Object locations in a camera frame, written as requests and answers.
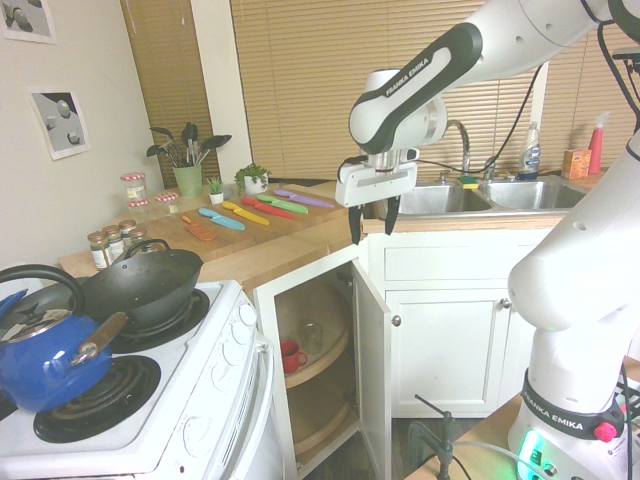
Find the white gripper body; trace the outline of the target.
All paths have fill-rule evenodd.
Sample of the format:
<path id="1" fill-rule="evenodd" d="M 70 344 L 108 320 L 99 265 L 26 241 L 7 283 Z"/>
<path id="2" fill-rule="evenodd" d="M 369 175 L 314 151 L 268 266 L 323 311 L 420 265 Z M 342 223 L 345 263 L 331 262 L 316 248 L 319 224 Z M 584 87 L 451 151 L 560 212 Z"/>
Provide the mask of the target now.
<path id="1" fill-rule="evenodd" d="M 350 208 L 405 194 L 415 187 L 417 172 L 413 162 L 391 172 L 378 172 L 362 162 L 345 162 L 338 169 L 335 200 Z"/>

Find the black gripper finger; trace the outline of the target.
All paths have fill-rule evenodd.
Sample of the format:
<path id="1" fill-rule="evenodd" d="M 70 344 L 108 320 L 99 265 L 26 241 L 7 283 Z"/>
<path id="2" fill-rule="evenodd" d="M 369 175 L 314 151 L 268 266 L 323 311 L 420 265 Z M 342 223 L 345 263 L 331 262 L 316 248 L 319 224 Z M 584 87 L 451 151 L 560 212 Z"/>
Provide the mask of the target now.
<path id="1" fill-rule="evenodd" d="M 361 221 L 364 205 L 356 205 L 349 208 L 349 228 L 352 243 L 358 245 L 361 240 Z"/>
<path id="2" fill-rule="evenodd" d="M 401 196 L 397 195 L 387 199 L 387 213 L 385 216 L 385 234 L 391 235 L 399 213 Z"/>

